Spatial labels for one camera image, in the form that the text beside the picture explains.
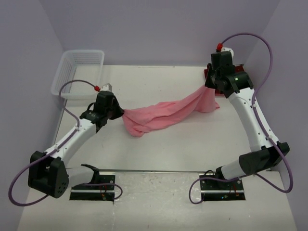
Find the pink t shirt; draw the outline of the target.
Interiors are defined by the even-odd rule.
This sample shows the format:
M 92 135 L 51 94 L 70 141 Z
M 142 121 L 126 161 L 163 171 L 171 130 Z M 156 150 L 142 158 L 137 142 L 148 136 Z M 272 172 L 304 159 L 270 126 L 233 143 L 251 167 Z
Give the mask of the pink t shirt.
M 133 137 L 168 128 L 183 121 L 192 112 L 211 113 L 219 109 L 215 90 L 205 86 L 182 100 L 160 102 L 148 107 L 126 109 L 122 116 L 127 132 Z

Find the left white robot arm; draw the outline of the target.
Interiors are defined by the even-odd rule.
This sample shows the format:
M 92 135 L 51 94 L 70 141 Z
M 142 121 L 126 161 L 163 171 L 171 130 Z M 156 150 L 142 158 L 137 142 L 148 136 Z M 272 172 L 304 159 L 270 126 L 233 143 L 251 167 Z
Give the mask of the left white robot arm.
M 108 120 L 124 114 L 115 95 L 100 91 L 96 101 L 91 103 L 77 120 L 77 124 L 54 146 L 45 152 L 34 152 L 30 157 L 28 174 L 29 187 L 48 196 L 59 198 L 67 188 L 78 185 L 95 189 L 105 183 L 100 180 L 99 169 L 82 164 L 67 168 L 67 164 L 81 146 L 94 136 Z

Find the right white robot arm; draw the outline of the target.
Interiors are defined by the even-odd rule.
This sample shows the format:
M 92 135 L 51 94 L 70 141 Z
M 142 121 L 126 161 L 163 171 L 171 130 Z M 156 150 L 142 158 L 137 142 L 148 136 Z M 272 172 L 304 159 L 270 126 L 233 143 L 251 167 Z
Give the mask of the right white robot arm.
M 236 72 L 230 51 L 211 54 L 205 86 L 219 90 L 233 105 L 246 131 L 250 152 L 230 164 L 217 168 L 215 185 L 226 189 L 232 179 L 250 176 L 278 165 L 289 151 L 269 127 L 256 100 L 253 83 L 245 71 Z

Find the folded dark red shirt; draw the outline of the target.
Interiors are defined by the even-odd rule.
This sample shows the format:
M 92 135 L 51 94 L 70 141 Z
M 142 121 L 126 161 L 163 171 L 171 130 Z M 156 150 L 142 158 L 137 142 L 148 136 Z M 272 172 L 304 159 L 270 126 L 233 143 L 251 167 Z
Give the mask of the folded dark red shirt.
M 206 69 L 204 70 L 205 80 L 207 79 L 207 74 L 208 74 L 209 66 L 210 66 L 210 64 L 208 64 L 208 65 L 206 66 Z M 235 72 L 236 72 L 236 73 L 242 72 L 242 71 L 244 71 L 243 65 L 236 65 L 236 66 L 235 66 Z

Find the white plastic basket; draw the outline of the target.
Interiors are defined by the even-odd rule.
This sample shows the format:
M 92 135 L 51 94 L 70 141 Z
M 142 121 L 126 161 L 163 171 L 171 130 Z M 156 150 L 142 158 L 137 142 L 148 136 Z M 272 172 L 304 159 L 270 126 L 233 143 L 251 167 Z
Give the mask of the white plastic basket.
M 94 86 L 101 85 L 104 52 L 101 50 L 69 50 L 63 53 L 59 62 L 51 93 L 57 96 L 60 88 L 71 80 L 84 80 Z M 96 94 L 94 87 L 83 82 L 67 84 L 61 96 L 67 100 L 87 100 Z

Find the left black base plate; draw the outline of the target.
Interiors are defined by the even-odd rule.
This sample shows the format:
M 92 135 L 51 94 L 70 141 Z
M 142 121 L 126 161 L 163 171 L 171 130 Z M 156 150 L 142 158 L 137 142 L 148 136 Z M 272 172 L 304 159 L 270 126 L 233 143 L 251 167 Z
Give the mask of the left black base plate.
M 100 170 L 94 166 L 82 164 L 94 172 L 94 177 L 91 184 L 102 184 L 104 186 L 74 186 L 71 189 L 70 201 L 111 201 L 115 200 L 115 179 L 114 173 L 100 173 Z

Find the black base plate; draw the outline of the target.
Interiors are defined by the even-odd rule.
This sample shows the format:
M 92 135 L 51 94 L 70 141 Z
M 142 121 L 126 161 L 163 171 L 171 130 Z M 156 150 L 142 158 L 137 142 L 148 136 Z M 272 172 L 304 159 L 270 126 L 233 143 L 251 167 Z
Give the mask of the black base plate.
M 111 201 L 115 200 L 115 179 L 114 173 L 100 173 L 100 170 L 94 166 L 82 164 L 94 172 L 94 177 L 91 184 L 102 184 L 104 186 L 74 186 L 71 189 L 70 201 Z
M 207 201 L 244 201 L 244 186 L 241 180 L 231 182 L 220 182 L 216 180 L 204 180 L 203 178 L 214 178 L 215 173 L 208 170 L 199 175 L 201 198 Z

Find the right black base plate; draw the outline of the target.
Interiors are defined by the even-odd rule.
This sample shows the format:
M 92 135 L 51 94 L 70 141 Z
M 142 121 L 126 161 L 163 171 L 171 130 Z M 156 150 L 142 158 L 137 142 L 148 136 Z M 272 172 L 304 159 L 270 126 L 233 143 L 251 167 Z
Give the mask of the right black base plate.
M 231 182 L 220 182 L 216 180 L 204 180 L 203 178 L 214 178 L 215 173 L 208 170 L 199 175 L 201 198 L 207 201 L 244 201 L 244 186 L 241 180 Z

